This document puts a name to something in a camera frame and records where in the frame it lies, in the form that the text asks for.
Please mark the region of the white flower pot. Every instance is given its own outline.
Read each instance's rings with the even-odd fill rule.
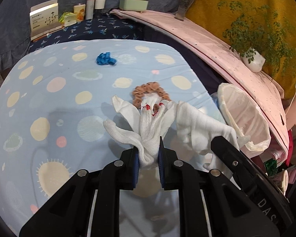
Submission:
[[[259,54],[255,49],[250,48],[249,50],[255,51],[256,54],[253,53],[254,60],[249,63],[248,58],[245,55],[242,58],[242,61],[252,72],[260,72],[262,70],[263,64],[265,63],[265,58],[263,58],[262,55]]]

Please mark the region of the blue crumpled cloth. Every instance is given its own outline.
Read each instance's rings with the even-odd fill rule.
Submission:
[[[97,57],[96,63],[98,65],[115,65],[116,59],[113,59],[110,56],[111,56],[111,53],[110,52],[101,53]]]

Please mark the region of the box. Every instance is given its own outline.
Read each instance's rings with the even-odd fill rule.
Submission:
[[[44,3],[31,7],[30,24],[31,32],[38,34],[40,29],[43,31],[48,28],[54,28],[58,23],[58,2],[57,0],[50,0]]]
[[[73,24],[77,23],[77,16],[76,14],[70,14],[70,15],[66,15],[64,17],[64,27],[68,27],[71,26]]]
[[[148,0],[120,0],[120,9],[124,11],[145,11]]]
[[[34,30],[31,32],[31,41],[34,39],[38,39],[42,36],[46,36],[47,34],[51,34],[62,28],[62,24],[57,21],[55,23],[49,24],[48,26],[42,27],[38,30]]]

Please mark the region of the bed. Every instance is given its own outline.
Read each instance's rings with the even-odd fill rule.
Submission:
[[[35,42],[31,42],[28,52],[31,53],[46,46],[77,40],[94,39],[133,39],[143,40],[143,25],[132,20],[122,20],[111,15],[101,18],[83,20],[69,27],[51,33]]]
[[[97,65],[96,57],[108,51],[116,66]],[[149,81],[224,122],[195,72],[165,44],[78,40],[44,47],[16,64],[0,88],[0,216],[16,234],[76,171],[102,169],[129,148],[102,121],[130,130],[111,98],[131,101],[131,91]],[[164,144],[198,169],[210,159],[186,152],[175,125]],[[177,192],[162,191],[157,175],[145,172],[145,184],[121,192],[121,236],[179,236]]]

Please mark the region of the red fabric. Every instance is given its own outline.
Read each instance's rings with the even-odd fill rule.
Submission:
[[[266,173],[266,168],[260,156],[255,156],[251,158],[251,161],[256,164],[264,173]]]
[[[292,155],[293,155],[294,142],[293,142],[292,130],[288,131],[288,138],[289,138],[289,146],[288,146],[287,160],[285,160],[285,165],[286,166],[289,166],[290,159],[292,158]]]

